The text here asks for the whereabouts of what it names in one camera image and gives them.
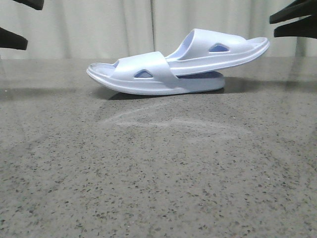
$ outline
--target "curtain fold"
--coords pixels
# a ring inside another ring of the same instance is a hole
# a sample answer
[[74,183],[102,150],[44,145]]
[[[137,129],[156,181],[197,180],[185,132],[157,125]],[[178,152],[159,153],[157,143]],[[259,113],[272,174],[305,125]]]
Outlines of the curtain fold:
[[266,56],[317,56],[317,40],[274,38],[268,18],[293,0],[46,0],[42,11],[2,0],[0,26],[29,40],[2,59],[117,59],[173,52],[193,28],[268,37]]

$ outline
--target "white slide sandal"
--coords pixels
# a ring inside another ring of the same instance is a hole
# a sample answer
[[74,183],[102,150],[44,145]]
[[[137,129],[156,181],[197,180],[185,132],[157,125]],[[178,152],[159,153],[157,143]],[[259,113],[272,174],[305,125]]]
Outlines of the white slide sandal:
[[211,91],[224,86],[222,75],[212,71],[250,62],[268,47],[269,41],[264,37],[245,40],[240,36],[194,29],[167,57],[151,52],[122,58],[114,64],[93,63],[87,73],[110,89],[130,94]]

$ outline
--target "granite countertop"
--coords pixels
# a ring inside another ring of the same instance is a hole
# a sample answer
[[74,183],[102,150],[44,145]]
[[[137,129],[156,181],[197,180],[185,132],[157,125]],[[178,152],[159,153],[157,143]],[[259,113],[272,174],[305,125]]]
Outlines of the granite countertop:
[[317,58],[165,97],[95,61],[0,61],[0,237],[317,237]]

